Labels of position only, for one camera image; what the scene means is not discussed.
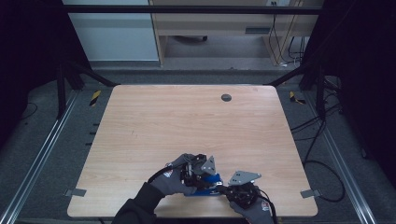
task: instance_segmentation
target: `gray glove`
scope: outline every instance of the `gray glove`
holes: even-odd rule
[[[192,195],[197,190],[196,187],[187,187],[180,181],[181,166],[184,162],[190,160],[194,156],[191,154],[182,154],[175,161],[167,163],[173,165],[173,170],[163,173],[155,178],[150,184],[162,192],[164,195],[172,195],[175,193],[183,193],[184,195]]]
[[[248,209],[243,209],[235,202],[230,202],[231,208],[241,214],[250,224],[274,224],[271,217],[270,204],[259,198]]]

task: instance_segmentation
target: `wooden tabletop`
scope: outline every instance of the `wooden tabletop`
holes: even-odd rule
[[[221,95],[232,100],[224,102]],[[279,217],[318,209],[276,89],[251,85],[120,85],[108,101],[70,217],[114,217],[143,182],[182,153],[213,155],[227,185],[235,171],[262,174],[255,185]],[[158,217],[239,217],[225,196],[167,196]]]

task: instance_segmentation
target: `black wall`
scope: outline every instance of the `black wall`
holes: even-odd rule
[[[67,13],[35,9],[62,0],[0,0],[0,147],[27,105],[30,90],[56,79],[62,61],[90,68]]]
[[[341,79],[342,105],[361,146],[396,187],[396,1],[352,2],[325,2],[348,16],[320,16],[304,60],[314,60],[315,50],[331,36],[319,64],[325,75]]]

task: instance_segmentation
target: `round hole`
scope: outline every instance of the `round hole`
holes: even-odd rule
[[[222,94],[221,95],[221,100],[223,100],[224,102],[229,102],[231,101],[232,97],[230,94]]]

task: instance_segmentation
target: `desk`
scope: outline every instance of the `desk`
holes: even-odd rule
[[[152,6],[252,6],[264,7],[269,0],[149,0]],[[286,7],[321,7],[323,0],[289,0]],[[248,27],[270,29],[274,15],[255,14],[152,14],[160,63],[163,64],[169,35],[257,35],[262,36],[274,65],[282,62],[282,54],[293,36],[310,36],[318,16],[277,15],[271,40],[268,33],[247,34]]]
[[[221,95],[232,96],[230,102]],[[289,125],[271,86],[120,85],[108,101],[77,189],[70,217],[114,217],[143,182],[182,153],[213,155],[226,184],[237,170],[256,180],[280,217],[318,209]],[[225,196],[165,197],[158,217],[239,217]]]

